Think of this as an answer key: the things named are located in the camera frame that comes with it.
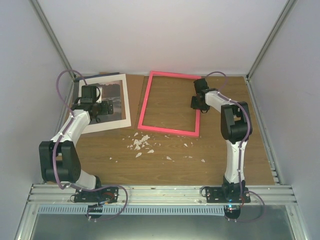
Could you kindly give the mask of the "dark landscape photo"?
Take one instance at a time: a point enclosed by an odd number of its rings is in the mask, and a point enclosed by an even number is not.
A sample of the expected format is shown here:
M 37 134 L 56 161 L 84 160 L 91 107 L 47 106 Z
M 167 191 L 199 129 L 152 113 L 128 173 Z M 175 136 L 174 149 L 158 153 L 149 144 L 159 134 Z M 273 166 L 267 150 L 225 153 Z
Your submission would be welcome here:
M 92 116 L 91 110 L 93 104 L 108 100 L 113 101 L 114 113 L 111 115 Z M 123 87 L 120 81 L 83 85 L 80 89 L 79 97 L 74 101 L 74 103 L 89 111 L 91 119 L 90 123 L 92 125 L 120 121 L 126 118 L 123 100 Z

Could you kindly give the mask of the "white photo mat board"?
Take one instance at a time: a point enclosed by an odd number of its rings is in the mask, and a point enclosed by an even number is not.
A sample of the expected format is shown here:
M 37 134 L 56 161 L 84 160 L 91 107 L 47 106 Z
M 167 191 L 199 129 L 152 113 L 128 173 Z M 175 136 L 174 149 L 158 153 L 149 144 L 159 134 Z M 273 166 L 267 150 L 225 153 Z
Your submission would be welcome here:
M 125 108 L 125 119 L 118 120 L 118 121 L 111 121 L 111 122 L 103 122 L 98 124 L 91 124 L 90 113 L 88 110 L 85 110 L 84 107 L 77 105 L 76 103 L 73 104 L 71 107 L 76 121 L 78 122 L 81 120 L 82 117 L 85 118 L 84 121 L 84 128 L 81 132 L 82 134 L 89 134 L 95 132 L 102 132 L 108 131 L 113 129 L 120 129 L 120 128 L 127 128 L 132 125 L 131 123 L 131 114 L 130 114 L 130 106 L 129 106 L 129 98 L 127 92 L 127 82 L 126 82 L 126 75 L 125 74 L 116 74 L 116 75 L 97 75 L 95 77 L 88 77 L 85 81 L 81 81 L 79 83 L 79 90 L 78 90 L 78 97 L 80 96 L 81 87 L 84 85 L 91 85 L 91 84 L 106 84 L 115 81 L 120 81 L 122 83 L 122 94 L 124 100 L 124 108 Z

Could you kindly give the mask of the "pink wooden picture frame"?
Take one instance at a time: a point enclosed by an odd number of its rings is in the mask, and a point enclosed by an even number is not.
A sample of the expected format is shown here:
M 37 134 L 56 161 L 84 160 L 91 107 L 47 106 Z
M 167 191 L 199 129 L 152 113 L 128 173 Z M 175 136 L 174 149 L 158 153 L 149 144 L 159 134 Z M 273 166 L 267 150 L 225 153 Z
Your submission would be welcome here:
M 177 136 L 199 137 L 200 136 L 200 115 L 201 115 L 200 110 L 195 111 L 194 131 L 178 130 L 178 129 L 149 126 L 149 125 L 143 124 L 144 118 L 145 118 L 145 113 L 147 110 L 147 104 L 148 104 L 148 100 L 149 100 L 151 86 L 152 86 L 152 82 L 153 82 L 153 77 L 155 77 L 155 76 L 181 78 L 181 79 L 188 79 L 188 80 L 197 80 L 197 79 L 201 78 L 198 75 L 192 75 L 192 74 L 163 72 L 163 71 L 151 71 L 149 73 L 149 77 L 148 77 L 148 81 L 147 81 L 147 86 L 146 86 L 145 95 L 143 98 L 143 103 L 142 103 L 142 107 L 141 107 L 141 111 L 140 111 L 137 129 L 143 130 L 143 131 L 149 131 L 149 132 L 163 133 L 163 134 L 173 134 L 173 135 L 177 135 Z

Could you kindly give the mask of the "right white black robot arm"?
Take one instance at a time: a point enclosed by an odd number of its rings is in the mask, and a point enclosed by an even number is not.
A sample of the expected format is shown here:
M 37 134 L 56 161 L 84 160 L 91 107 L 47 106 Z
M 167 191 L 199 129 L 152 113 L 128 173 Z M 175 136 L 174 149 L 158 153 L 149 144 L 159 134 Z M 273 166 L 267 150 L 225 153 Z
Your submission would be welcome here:
M 245 190 L 244 156 L 252 134 L 248 104 L 232 100 L 216 89 L 209 88 L 204 78 L 193 82 L 196 95 L 191 98 L 191 108 L 207 112 L 214 108 L 220 113 L 220 132 L 227 146 L 226 170 L 221 186 L 221 196 L 234 202 Z

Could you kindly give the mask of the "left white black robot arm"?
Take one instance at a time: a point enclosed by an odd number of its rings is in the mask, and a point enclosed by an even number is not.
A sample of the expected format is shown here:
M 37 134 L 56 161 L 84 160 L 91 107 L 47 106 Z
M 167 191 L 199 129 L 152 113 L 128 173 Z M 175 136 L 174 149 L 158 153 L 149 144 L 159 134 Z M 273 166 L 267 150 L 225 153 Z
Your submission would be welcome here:
M 103 88 L 94 85 L 81 87 L 70 114 L 60 131 L 39 145 L 41 175 L 45 182 L 56 183 L 61 189 L 73 187 L 85 191 L 86 197 L 98 202 L 103 197 L 100 179 L 82 170 L 76 144 L 92 120 L 114 113 L 113 101 L 102 100 Z

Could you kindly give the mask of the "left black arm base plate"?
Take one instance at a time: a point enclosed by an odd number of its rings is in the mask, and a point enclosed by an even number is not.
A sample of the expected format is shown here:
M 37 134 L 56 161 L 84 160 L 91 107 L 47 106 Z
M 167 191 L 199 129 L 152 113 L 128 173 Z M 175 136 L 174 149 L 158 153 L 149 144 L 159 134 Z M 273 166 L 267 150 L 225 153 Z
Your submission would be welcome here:
M 73 197 L 74 203 L 111 204 L 118 201 L 118 187 L 108 187 L 98 191 L 76 190 Z

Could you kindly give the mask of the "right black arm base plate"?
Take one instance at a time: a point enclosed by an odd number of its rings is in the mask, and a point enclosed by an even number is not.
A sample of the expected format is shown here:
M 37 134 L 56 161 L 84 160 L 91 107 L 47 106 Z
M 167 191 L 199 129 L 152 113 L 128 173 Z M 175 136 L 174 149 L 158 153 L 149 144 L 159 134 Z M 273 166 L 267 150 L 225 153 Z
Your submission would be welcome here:
M 228 189 L 222 186 L 205 186 L 203 190 L 207 203 L 241 204 L 243 201 L 244 203 L 251 202 L 250 195 L 247 196 L 244 192 L 240 197 L 239 187 Z

